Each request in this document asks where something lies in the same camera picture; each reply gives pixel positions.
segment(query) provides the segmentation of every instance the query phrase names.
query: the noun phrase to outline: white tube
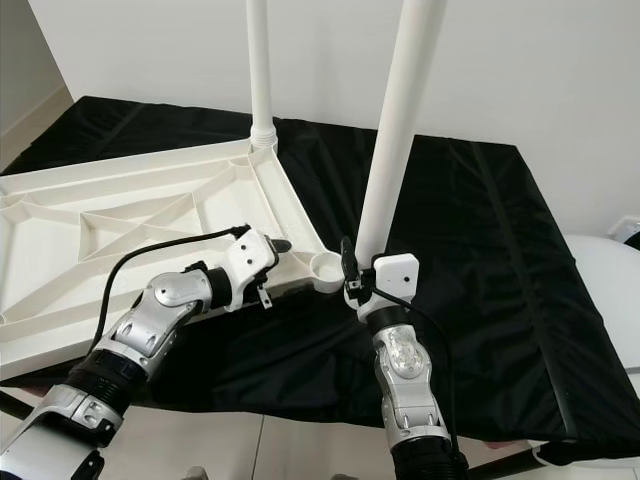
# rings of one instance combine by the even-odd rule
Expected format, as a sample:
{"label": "white tube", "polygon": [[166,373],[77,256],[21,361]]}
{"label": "white tube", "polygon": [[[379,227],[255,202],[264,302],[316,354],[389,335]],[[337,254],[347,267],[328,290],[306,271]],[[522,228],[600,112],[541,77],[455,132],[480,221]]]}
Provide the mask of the white tube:
{"label": "white tube", "polygon": [[405,0],[356,242],[362,268],[387,246],[446,0]]}
{"label": "white tube", "polygon": [[251,76],[251,145],[254,149],[276,144],[271,114],[271,72],[269,71],[269,29],[266,0],[247,0],[249,73]]}

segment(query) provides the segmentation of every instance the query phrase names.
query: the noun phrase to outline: robotic hand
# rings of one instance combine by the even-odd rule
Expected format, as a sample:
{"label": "robotic hand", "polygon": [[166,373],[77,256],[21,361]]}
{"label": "robotic hand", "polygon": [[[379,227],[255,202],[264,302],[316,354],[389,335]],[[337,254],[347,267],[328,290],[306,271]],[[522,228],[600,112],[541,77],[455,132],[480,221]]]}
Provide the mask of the robotic hand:
{"label": "robotic hand", "polygon": [[452,438],[431,392],[431,359],[405,310],[416,293],[418,260],[411,254],[378,256],[371,269],[361,271],[348,238],[341,250],[345,299],[373,335],[382,418],[396,478],[466,478],[468,467],[455,429]]}
{"label": "robotic hand", "polygon": [[47,393],[8,439],[0,455],[3,480],[98,478],[104,466],[98,449],[115,436],[179,326],[194,315],[221,307],[232,312],[247,301],[271,307],[266,273],[291,244],[249,227],[232,230],[236,241],[218,267],[209,270],[198,262],[152,279],[65,382]]}

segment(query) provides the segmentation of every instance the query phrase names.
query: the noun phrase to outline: white floor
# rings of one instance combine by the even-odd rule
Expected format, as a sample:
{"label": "white floor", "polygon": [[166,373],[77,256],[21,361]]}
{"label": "white floor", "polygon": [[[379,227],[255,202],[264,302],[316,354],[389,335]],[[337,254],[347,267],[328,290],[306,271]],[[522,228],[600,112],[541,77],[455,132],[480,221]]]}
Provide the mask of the white floor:
{"label": "white floor", "polygon": [[[71,106],[61,90],[34,115],[0,139],[0,169],[5,168]],[[640,375],[636,376],[640,387]],[[37,399],[10,393],[30,404]],[[0,414],[0,443],[19,422]],[[460,439],[471,466],[528,448],[525,442],[491,450],[482,442]],[[345,424],[313,424],[249,413],[186,414],[131,408],[111,446],[103,452],[104,480],[178,480],[199,465],[211,480],[329,480],[336,474],[360,480],[393,478],[384,431]],[[528,480],[640,480],[640,470],[547,467],[510,478]]]}

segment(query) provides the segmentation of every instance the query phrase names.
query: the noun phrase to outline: white wall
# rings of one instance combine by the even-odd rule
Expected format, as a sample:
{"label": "white wall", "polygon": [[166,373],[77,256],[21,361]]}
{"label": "white wall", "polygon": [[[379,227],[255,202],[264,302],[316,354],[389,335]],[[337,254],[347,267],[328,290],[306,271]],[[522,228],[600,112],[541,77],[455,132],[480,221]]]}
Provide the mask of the white wall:
{"label": "white wall", "polygon": [[27,0],[0,1],[0,134],[63,85]]}
{"label": "white wall", "polygon": [[[250,110],[241,0],[31,0],[74,98]],[[399,0],[271,0],[274,112],[375,127]],[[453,0],[419,132],[520,148],[561,227],[640,215],[640,2]]]}

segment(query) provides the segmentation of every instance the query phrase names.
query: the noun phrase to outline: black fabric sheet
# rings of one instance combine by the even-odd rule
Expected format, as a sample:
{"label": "black fabric sheet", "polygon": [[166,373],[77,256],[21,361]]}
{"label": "black fabric sheet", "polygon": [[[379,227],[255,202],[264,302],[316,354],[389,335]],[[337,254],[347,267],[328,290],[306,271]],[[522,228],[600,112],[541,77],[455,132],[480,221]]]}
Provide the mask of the black fabric sheet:
{"label": "black fabric sheet", "polygon": [[[246,138],[246,114],[86,97],[4,173]],[[280,161],[325,245],[355,239],[375,131],[276,120]],[[458,431],[640,455],[640,402],[517,149],[417,137],[389,241],[453,343]],[[434,357],[448,417],[443,349]],[[187,326],[138,403],[381,425],[371,338],[342,294],[302,291]],[[68,364],[5,382],[49,385]]]}

